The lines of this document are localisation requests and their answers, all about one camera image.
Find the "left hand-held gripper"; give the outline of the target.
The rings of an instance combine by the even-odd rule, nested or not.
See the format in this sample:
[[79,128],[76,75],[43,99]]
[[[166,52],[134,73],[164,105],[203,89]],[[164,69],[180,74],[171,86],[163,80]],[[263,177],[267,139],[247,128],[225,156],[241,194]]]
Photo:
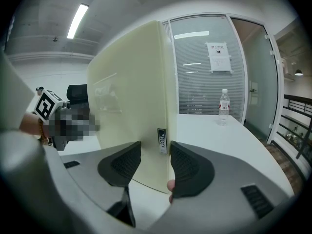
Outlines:
[[58,151],[64,151],[68,140],[60,136],[60,122],[56,122],[57,114],[62,109],[66,109],[68,103],[56,95],[52,90],[38,87],[41,90],[39,98],[35,104],[33,114],[39,117],[39,128],[42,139],[50,139],[53,147]]

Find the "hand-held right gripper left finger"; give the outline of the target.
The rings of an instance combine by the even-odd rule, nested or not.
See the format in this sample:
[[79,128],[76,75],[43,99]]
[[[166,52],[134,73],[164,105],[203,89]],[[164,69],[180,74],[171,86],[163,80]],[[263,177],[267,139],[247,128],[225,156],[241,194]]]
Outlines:
[[112,153],[98,163],[99,175],[112,186],[127,187],[141,163],[141,142],[129,142],[105,151]]

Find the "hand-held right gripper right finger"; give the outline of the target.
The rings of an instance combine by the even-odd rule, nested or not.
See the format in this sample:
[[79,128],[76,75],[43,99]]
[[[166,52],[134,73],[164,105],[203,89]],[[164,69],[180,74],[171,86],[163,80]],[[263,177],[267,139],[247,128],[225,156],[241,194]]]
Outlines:
[[172,141],[170,152],[175,174],[173,198],[197,196],[212,183],[215,168],[207,157],[209,150]]

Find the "person's right hand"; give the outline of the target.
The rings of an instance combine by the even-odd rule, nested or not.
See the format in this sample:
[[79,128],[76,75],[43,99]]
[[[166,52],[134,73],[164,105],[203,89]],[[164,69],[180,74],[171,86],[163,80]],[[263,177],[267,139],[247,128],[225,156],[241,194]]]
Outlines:
[[175,180],[171,179],[167,182],[167,189],[171,192],[171,195],[169,196],[169,203],[171,204],[173,201],[173,190],[175,188]]

